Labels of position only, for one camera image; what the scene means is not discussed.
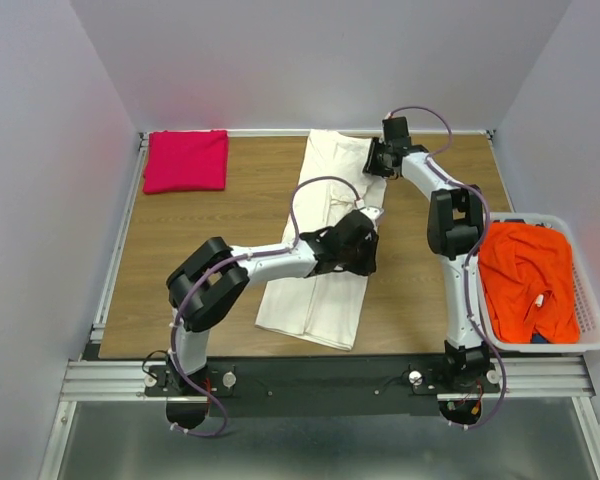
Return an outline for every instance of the orange garment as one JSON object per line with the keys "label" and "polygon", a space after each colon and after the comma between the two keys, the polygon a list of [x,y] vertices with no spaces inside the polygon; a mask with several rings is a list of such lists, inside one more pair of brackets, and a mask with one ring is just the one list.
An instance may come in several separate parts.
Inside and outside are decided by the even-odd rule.
{"label": "orange garment", "polygon": [[578,341],[573,258],[562,233],[524,223],[493,223],[478,265],[493,331],[501,341],[530,343],[534,333],[551,343]]}

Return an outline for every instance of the folded red cloth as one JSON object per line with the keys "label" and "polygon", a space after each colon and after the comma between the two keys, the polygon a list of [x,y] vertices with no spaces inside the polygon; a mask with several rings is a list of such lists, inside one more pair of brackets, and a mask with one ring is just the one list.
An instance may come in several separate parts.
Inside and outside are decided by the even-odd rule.
{"label": "folded red cloth", "polygon": [[224,190],[228,156],[226,130],[152,133],[142,191]]}

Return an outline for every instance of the white wall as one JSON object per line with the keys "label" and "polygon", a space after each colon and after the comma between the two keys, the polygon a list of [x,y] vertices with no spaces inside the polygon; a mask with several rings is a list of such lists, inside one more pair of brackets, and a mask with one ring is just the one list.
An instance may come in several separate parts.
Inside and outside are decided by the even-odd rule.
{"label": "white wall", "polygon": [[[573,1],[495,140],[516,209],[567,220],[600,303],[600,0]],[[587,364],[600,419],[600,353]]]}
{"label": "white wall", "polygon": [[493,128],[569,2],[72,0],[142,130]]}
{"label": "white wall", "polygon": [[68,1],[0,2],[0,480],[37,478],[136,138]]}

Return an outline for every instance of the wooden table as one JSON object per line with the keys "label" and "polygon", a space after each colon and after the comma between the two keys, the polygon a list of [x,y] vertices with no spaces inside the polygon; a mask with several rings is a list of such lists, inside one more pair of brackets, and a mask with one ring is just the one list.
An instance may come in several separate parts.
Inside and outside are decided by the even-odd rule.
{"label": "wooden table", "polygon": [[[433,151],[445,137],[426,135],[415,141]],[[144,195],[138,190],[101,358],[143,358],[167,348],[171,309],[166,278],[209,237],[244,246],[280,240],[305,143],[306,137],[231,138],[224,192]],[[492,211],[509,210],[484,136],[455,137],[453,148],[438,161],[459,180],[478,184]],[[440,352],[447,309],[441,267],[427,246],[429,202],[400,179],[389,181],[384,208],[378,271],[369,279],[350,353]],[[256,328],[263,291],[259,286],[242,294],[212,330],[209,355],[347,353]]]}

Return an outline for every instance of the white cloth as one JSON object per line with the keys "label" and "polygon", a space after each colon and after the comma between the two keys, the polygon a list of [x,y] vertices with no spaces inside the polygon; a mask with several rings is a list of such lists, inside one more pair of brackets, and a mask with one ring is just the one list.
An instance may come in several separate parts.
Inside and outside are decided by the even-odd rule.
{"label": "white cloth", "polygon": [[[298,183],[323,175],[341,177],[356,187],[365,205],[381,207],[385,180],[362,173],[369,145],[369,139],[312,130]],[[325,180],[303,187],[293,208],[300,231],[310,232],[337,223],[354,208],[354,202],[355,196],[348,186]],[[291,220],[287,220],[282,239],[285,242],[293,239]],[[366,288],[366,277],[348,272],[269,282],[256,326],[351,350]]]}

